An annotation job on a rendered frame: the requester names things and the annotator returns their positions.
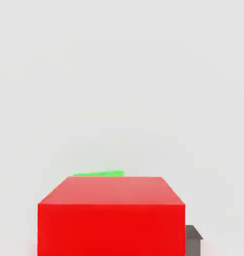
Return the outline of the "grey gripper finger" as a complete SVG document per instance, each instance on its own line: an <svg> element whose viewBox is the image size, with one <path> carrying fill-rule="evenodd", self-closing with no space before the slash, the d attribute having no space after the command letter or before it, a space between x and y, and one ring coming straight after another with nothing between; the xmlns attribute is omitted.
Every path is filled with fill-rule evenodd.
<svg viewBox="0 0 244 256"><path fill-rule="evenodd" d="M203 237L193 225L186 225L186 256L201 256Z"/></svg>

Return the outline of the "small red cube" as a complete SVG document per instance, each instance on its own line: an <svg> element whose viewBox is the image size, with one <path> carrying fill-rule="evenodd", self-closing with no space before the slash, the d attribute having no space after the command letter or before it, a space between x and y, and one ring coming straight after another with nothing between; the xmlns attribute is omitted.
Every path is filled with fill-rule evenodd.
<svg viewBox="0 0 244 256"><path fill-rule="evenodd" d="M185 204L160 177L70 176L38 204L38 256L185 256Z"/></svg>

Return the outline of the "small green cube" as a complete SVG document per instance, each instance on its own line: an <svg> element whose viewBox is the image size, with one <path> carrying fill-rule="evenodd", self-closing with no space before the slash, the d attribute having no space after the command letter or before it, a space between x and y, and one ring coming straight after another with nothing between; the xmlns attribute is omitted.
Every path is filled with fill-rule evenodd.
<svg viewBox="0 0 244 256"><path fill-rule="evenodd" d="M80 172L73 174L74 177L123 177L123 170L109 170L98 172Z"/></svg>

